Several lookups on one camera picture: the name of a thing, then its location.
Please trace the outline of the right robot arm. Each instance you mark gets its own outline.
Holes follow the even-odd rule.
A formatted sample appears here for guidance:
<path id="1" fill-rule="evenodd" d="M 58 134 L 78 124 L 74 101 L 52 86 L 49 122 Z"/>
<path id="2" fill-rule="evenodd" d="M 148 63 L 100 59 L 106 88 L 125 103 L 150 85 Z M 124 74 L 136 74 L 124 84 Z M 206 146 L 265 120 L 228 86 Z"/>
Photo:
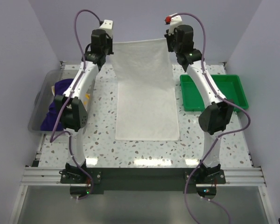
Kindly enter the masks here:
<path id="1" fill-rule="evenodd" d="M 220 140 L 217 136 L 224 132 L 233 112 L 233 101 L 228 101 L 216 86 L 206 70 L 202 53 L 194 48 L 194 31 L 190 25 L 174 25 L 165 34 L 168 50 L 175 52 L 177 62 L 191 77 L 204 104 L 198 118 L 204 132 L 204 149 L 198 177 L 209 183 L 221 169 L 219 153 Z"/>

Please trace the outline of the green plastic tray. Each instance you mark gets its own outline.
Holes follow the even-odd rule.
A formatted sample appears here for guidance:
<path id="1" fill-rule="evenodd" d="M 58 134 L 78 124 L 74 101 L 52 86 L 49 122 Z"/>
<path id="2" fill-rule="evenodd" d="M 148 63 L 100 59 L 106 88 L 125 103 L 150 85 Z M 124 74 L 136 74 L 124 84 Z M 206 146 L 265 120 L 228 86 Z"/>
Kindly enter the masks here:
<path id="1" fill-rule="evenodd" d="M 232 99 L 234 104 L 244 110 L 249 108 L 239 76 L 237 75 L 212 75 L 219 90 Z M 203 99 L 189 75 L 180 75 L 182 100 L 184 110 L 187 112 L 202 112 L 204 110 Z"/>

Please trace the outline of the purple towel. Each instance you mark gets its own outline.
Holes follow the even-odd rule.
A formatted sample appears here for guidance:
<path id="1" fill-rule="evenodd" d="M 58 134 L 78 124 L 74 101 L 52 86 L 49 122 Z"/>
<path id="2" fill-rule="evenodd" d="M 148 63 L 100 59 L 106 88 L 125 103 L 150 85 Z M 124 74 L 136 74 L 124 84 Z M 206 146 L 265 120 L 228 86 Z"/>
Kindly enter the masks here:
<path id="1" fill-rule="evenodd" d="M 73 78 L 68 78 L 56 82 L 54 85 L 54 95 L 62 95 L 69 88 L 72 81 Z M 47 112 L 46 117 L 41 124 L 41 131 L 53 131 L 57 116 L 58 112 L 56 111 L 55 103 L 53 100 L 53 102 L 49 105 L 49 111 Z"/>

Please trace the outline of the aluminium frame rail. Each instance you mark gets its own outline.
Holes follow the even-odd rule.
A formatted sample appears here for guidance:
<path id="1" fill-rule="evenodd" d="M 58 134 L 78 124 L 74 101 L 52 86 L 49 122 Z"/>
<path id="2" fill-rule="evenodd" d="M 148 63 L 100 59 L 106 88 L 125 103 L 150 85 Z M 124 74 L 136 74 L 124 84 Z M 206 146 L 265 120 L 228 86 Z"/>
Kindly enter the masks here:
<path id="1" fill-rule="evenodd" d="M 27 167 L 20 185 L 58 186 L 61 185 L 61 168 Z M 228 186 L 266 186 L 261 168 L 225 168 L 224 177 Z"/>

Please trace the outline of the colourful patterned towel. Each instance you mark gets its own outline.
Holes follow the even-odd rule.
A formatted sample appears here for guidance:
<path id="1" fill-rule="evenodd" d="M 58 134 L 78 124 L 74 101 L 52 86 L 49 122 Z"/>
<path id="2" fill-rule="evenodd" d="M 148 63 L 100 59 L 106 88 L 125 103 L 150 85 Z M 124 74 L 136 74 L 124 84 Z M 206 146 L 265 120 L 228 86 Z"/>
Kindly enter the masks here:
<path id="1" fill-rule="evenodd" d="M 55 95 L 55 87 L 54 86 L 51 86 L 51 92 L 52 92 L 52 95 L 54 96 Z M 84 100 L 83 100 L 84 106 L 88 105 L 90 99 L 91 99 L 91 95 L 89 93 L 86 93 L 85 97 L 84 97 Z"/>

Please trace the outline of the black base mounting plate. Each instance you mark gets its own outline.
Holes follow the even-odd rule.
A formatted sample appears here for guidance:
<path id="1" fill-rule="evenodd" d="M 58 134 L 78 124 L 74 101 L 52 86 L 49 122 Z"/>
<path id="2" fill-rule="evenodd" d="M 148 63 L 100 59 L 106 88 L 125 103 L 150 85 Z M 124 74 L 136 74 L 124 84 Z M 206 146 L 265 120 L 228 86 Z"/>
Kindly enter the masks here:
<path id="1" fill-rule="evenodd" d="M 70 194 L 85 196 L 105 191 L 181 191 L 195 193 L 201 185 L 225 184 L 223 170 L 209 175 L 193 168 L 82 168 L 67 165 L 60 182 L 70 185 Z"/>

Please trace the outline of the clear grey plastic bin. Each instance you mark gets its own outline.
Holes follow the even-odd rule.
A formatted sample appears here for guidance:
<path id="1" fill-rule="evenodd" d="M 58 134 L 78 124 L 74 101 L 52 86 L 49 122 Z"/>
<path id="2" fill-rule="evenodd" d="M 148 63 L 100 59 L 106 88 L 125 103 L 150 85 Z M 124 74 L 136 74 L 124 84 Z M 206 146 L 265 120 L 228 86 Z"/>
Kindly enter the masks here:
<path id="1" fill-rule="evenodd" d="M 53 134 L 61 133 L 64 128 L 60 122 L 55 122 L 53 131 L 41 131 L 40 127 L 43 120 L 46 117 L 47 112 L 49 111 L 49 105 L 53 102 L 55 96 L 52 95 L 51 86 L 54 86 L 56 82 L 73 78 L 76 76 L 78 70 L 71 70 L 70 72 L 66 72 L 65 70 L 52 70 L 50 71 L 42 84 L 42 88 L 35 100 L 35 107 L 32 112 L 32 116 L 30 118 L 28 129 L 33 133 L 45 133 L 45 134 Z M 90 95 L 93 92 L 93 87 L 91 87 L 87 93 Z M 88 103 L 88 114 L 90 109 L 90 101 Z"/>

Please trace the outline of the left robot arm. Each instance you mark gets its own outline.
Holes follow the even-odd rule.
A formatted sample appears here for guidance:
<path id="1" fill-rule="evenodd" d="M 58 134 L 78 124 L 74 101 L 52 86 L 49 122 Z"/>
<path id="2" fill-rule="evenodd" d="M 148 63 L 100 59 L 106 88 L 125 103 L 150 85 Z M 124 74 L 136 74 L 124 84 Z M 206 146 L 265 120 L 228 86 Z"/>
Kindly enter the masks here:
<path id="1" fill-rule="evenodd" d="M 56 94 L 54 103 L 58 112 L 57 122 L 64 128 L 61 132 L 69 136 L 69 157 L 66 166 L 76 167 L 71 172 L 71 178 L 77 183 L 83 183 L 88 172 L 82 168 L 85 164 L 83 151 L 83 131 L 88 121 L 87 91 L 94 86 L 96 76 L 106 62 L 106 57 L 112 55 L 112 30 L 98 28 L 91 33 L 91 43 L 82 51 L 80 68 L 68 89 L 62 94 Z"/>

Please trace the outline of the white towel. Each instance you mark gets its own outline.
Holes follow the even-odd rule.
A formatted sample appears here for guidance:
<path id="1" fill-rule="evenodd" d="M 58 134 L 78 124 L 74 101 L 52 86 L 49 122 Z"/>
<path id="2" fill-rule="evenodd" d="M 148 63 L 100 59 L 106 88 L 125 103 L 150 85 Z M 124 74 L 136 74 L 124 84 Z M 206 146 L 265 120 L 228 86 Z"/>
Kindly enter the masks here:
<path id="1" fill-rule="evenodd" d="M 173 68 L 165 39 L 118 42 L 112 67 L 118 81 L 116 140 L 180 138 Z"/>

